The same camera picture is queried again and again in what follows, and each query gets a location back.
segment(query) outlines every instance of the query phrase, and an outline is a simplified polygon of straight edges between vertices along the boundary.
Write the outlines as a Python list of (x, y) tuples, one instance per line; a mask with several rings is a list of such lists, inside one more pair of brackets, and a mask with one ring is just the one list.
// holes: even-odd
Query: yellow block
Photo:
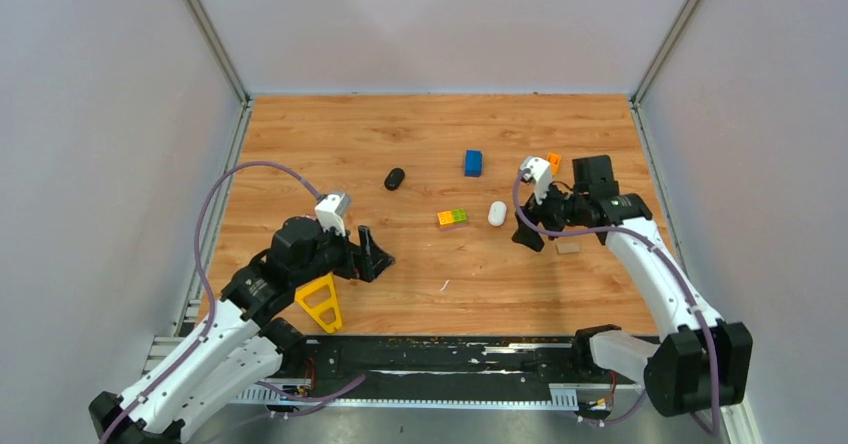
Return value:
[[(321, 291), (323, 288), (328, 288), (330, 291), (329, 299), (317, 304), (315, 307), (310, 307), (306, 304), (306, 299), (309, 296)], [(309, 284), (301, 287), (294, 294), (294, 300), (300, 304), (300, 307), (309, 314), (309, 317), (315, 320), (319, 326), (328, 334), (332, 334), (342, 328), (342, 312), (339, 308), (339, 299), (336, 297), (336, 284), (333, 282), (333, 275), (327, 274), (324, 277), (319, 277)], [(333, 322), (324, 322), (321, 314), (332, 309), (335, 314)]]
[(438, 216), (440, 226), (449, 226), (453, 224), (453, 213), (450, 211), (442, 211), (438, 214)]

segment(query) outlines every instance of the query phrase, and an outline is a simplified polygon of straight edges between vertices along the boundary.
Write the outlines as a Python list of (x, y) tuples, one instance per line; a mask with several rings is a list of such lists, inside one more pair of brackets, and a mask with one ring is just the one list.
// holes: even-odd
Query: small brown block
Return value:
[(558, 242), (557, 254), (573, 254), (580, 252), (580, 244), (576, 242)]

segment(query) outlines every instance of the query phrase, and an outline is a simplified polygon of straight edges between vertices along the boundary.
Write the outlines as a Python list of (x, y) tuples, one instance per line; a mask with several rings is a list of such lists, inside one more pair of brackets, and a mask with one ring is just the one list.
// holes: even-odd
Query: white computer mouse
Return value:
[(489, 224), (498, 227), (502, 226), (506, 220), (506, 204), (502, 201), (495, 201), (489, 207)]

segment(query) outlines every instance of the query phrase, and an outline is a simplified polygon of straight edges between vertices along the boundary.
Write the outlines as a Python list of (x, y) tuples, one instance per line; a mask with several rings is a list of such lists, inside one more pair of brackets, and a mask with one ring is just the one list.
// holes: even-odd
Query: orange block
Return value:
[(556, 173), (559, 172), (559, 163), (562, 161), (562, 156), (549, 152), (546, 160), (551, 163), (551, 174), (556, 176)]
[(442, 226), (442, 227), (450, 226), (451, 224), (453, 224), (453, 214), (451, 214), (450, 211), (440, 212), (438, 214), (438, 217), (439, 217), (439, 225)]

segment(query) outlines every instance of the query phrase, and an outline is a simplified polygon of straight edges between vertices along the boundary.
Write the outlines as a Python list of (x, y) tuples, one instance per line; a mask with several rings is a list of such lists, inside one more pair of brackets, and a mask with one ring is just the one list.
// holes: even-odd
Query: yellow triangle object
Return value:
[[(325, 287), (328, 288), (330, 291), (330, 298), (316, 305), (315, 307), (310, 307), (306, 303), (306, 299), (308, 299), (309, 296), (321, 291)], [(306, 311), (307, 314), (309, 314), (309, 317), (314, 319), (315, 322), (317, 322), (318, 325), (321, 326), (321, 328), (327, 332), (327, 334), (332, 334), (342, 328), (342, 312), (339, 308), (339, 299), (338, 297), (336, 297), (336, 284), (333, 281), (332, 274), (327, 274), (324, 277), (319, 277), (318, 279), (315, 279), (309, 284), (298, 289), (297, 292), (294, 294), (294, 300), (297, 301), (298, 304), (300, 304), (300, 307), (302, 307), (303, 310)], [(330, 309), (332, 309), (333, 313), (335, 314), (335, 320), (329, 323), (324, 322), (324, 320), (321, 318), (321, 314), (327, 312)]]

